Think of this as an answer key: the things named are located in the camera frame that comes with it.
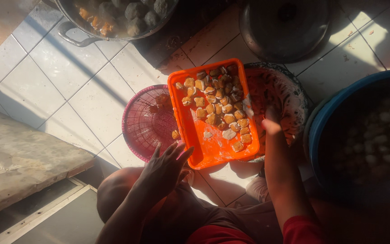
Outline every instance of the metal pot lid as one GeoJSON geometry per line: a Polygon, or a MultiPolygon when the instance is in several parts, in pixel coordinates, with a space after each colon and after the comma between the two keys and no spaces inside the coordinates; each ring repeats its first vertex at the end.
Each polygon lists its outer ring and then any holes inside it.
{"type": "Polygon", "coordinates": [[[240,32],[259,58],[290,63],[310,53],[329,25],[328,0],[251,0],[240,13],[240,32]]]}

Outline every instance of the metal pot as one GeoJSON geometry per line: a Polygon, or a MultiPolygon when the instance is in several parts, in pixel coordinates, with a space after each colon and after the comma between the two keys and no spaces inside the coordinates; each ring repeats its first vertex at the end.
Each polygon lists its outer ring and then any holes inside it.
{"type": "Polygon", "coordinates": [[[159,31],[171,18],[172,14],[176,10],[177,4],[179,0],[174,0],[174,5],[172,6],[169,13],[159,21],[159,23],[147,31],[144,31],[143,33],[137,35],[137,36],[131,36],[131,37],[125,37],[125,38],[109,38],[109,37],[103,37],[100,35],[100,32],[94,30],[94,28],[85,21],[80,15],[77,9],[74,8],[72,0],[55,0],[55,3],[57,4],[58,8],[60,9],[61,13],[69,20],[65,23],[62,23],[58,28],[58,35],[69,42],[72,45],[75,45],[77,47],[86,47],[93,42],[96,41],[111,41],[111,42],[122,42],[122,41],[130,41],[135,39],[144,38],[146,36],[150,36],[154,34],[155,32],[159,31]],[[88,36],[91,36],[83,41],[76,41],[72,38],[67,36],[67,32],[70,29],[78,28],[88,36]]]}

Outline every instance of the white tile floor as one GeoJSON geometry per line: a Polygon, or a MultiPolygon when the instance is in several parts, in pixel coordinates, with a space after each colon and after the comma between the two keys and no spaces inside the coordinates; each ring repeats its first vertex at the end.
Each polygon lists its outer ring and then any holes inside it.
{"type": "MultiPolygon", "coordinates": [[[[327,44],[303,61],[285,64],[314,102],[366,75],[390,69],[390,0],[338,0],[334,6],[327,44]]],[[[157,70],[131,43],[72,46],[56,32],[64,21],[57,11],[42,11],[40,3],[0,46],[0,111],[118,168],[144,165],[121,134],[124,107],[136,92],[165,84],[170,73],[195,65],[232,57],[244,63],[258,61],[240,35],[236,5],[157,70]]],[[[68,35],[77,40],[87,37],[76,30],[68,35]]],[[[200,170],[194,191],[218,206],[253,204],[245,187],[260,167],[236,161],[200,170]]],[[[307,178],[311,171],[302,174],[307,178]]]]}

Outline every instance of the person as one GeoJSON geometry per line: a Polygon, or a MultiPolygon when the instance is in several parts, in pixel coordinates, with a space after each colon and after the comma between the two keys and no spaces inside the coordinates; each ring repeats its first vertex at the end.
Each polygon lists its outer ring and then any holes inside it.
{"type": "MultiPolygon", "coordinates": [[[[161,146],[158,144],[146,167],[120,169],[100,184],[97,210],[105,225],[96,244],[329,243],[331,240],[312,207],[322,206],[321,209],[326,210],[326,205],[320,201],[310,202],[306,196],[299,170],[289,158],[284,133],[272,108],[267,110],[262,126],[267,135],[266,178],[255,178],[247,189],[260,204],[232,209],[199,199],[189,185],[191,171],[184,168],[194,148],[183,152],[185,144],[174,143],[159,155],[161,146]]],[[[335,207],[328,212],[357,216],[335,207]]],[[[328,219],[334,218],[334,214],[328,216],[328,219]]],[[[366,224],[360,220],[355,223],[366,224]]],[[[343,222],[338,223],[331,226],[343,236],[348,236],[344,228],[355,228],[353,222],[345,226],[343,222]]],[[[363,236],[361,239],[349,237],[345,241],[337,236],[336,242],[367,243],[371,239],[363,236]]]]}

